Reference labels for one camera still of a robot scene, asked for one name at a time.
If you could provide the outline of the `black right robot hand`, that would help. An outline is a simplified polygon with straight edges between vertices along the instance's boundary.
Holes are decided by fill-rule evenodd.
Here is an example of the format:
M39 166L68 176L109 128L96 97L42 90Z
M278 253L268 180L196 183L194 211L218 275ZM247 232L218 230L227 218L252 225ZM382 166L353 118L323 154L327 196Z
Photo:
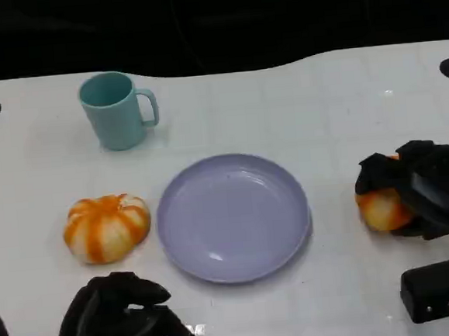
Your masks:
M449 144L411 140L391 157L374 153L360 162L354 192L358 203L377 193L393 202L402 220L383 219L393 236L433 240L449 234Z

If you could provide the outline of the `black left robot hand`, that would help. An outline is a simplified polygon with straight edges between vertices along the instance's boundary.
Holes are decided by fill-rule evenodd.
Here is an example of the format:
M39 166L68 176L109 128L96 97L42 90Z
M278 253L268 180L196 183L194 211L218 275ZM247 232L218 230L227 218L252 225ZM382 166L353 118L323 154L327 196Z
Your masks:
M134 272L94 277L72 300L59 336L195 336L164 305L170 298Z

